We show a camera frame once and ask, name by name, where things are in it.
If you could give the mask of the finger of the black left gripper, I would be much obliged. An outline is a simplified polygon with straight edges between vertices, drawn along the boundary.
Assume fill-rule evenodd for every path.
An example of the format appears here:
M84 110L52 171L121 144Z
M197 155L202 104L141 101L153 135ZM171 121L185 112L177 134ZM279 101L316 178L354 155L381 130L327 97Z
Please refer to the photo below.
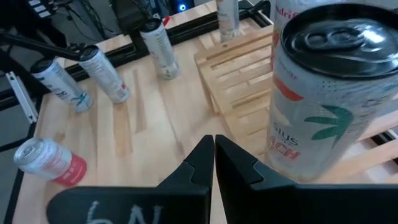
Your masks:
M3 31L1 31L1 41L7 44L18 45L25 49L40 52L42 54L49 54L53 57L62 57L69 60L80 61L81 54L78 52L63 49L57 46L52 46L25 37L19 37L16 35L8 34L7 32Z

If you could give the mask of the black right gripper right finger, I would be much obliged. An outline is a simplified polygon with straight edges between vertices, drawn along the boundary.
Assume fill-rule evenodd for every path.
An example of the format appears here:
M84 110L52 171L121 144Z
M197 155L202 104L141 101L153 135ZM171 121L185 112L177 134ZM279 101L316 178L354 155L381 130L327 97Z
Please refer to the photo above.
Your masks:
M397 223L397 186L298 184L224 135L215 163L228 223Z

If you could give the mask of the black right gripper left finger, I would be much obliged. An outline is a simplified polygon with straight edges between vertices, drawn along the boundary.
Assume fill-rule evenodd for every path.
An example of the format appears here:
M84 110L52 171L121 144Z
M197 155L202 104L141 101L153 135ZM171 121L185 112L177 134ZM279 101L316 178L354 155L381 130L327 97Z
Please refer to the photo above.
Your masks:
M47 205L49 223L209 223L215 143L205 135L156 187L74 187Z

